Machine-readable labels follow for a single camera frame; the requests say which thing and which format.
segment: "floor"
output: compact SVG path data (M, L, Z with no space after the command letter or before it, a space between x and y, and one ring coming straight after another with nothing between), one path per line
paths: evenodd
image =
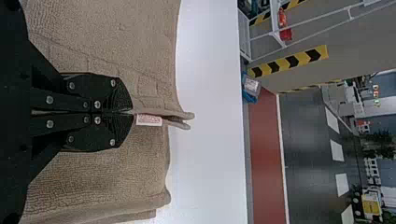
M320 89L283 94L278 102L280 116L276 96L263 90L248 108L253 222L352 224L351 190L367 184L358 137Z
M280 108L290 223L343 223L350 190L366 184L358 137L324 104L320 89L282 95Z

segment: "white label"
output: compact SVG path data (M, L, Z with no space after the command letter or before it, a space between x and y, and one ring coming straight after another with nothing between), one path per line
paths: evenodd
M245 81L245 89L249 91L256 92L257 87L259 87L259 82L253 79L247 78Z
M160 127L163 126L163 118L146 114L138 114L136 116L136 125Z

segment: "bolt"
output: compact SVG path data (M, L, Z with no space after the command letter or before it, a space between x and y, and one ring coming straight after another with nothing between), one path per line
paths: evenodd
M100 104L100 102L99 101L95 101L95 108L96 109L99 109L100 108L100 106L101 106L101 104Z
M89 117L84 117L84 123L89 123L90 122L90 118Z
M94 119L94 121L95 121L95 124L100 124L100 122L102 121L99 117L96 117L95 119Z
M69 143L74 142L74 137L70 135L70 136L67 138L67 141L68 141Z
M51 128L53 128L53 125L54 125L54 123L53 123L53 120L47 120L47 128L49 128L49 129L51 129Z
M75 89L76 88L76 85L74 84L74 82L70 82L69 83L69 89L70 90L73 90L73 89Z
M47 104L52 105L53 104L53 97L52 96L47 96L46 102L47 102Z

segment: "yellow black striped barrier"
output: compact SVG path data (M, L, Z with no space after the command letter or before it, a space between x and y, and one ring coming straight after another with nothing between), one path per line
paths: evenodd
M270 63L262 63L257 67L249 68L247 73L251 77L263 77L328 58L329 52L327 51L327 46L322 45L314 49L290 55L286 58L277 59Z
M342 82L342 81L343 81L342 79L335 79L335 80L332 80L332 81L323 82L323 83L319 83L319 84L311 85L311 86L307 86L307 87L301 87L301 88L293 89L293 90L290 90L290 91L282 91L282 92L280 92L280 94L297 92L297 91L305 91L305 90L309 90L309 89L312 89L312 88L320 87L320 86L323 86L323 85L339 83L339 82Z
M283 10L287 11L293 7L299 6L301 3L304 3L306 0L290 0L288 3L283 4L281 7ZM249 26L258 25L266 20L271 18L271 11L266 12L265 14L259 15L256 19L250 21Z

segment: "textured towel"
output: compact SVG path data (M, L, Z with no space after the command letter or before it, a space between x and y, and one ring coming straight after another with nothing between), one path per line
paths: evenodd
M188 129L177 99L180 0L28 0L31 41L60 72L120 77L135 113ZM21 223L115 223L170 203L167 127L134 126L119 149L60 153L31 183Z

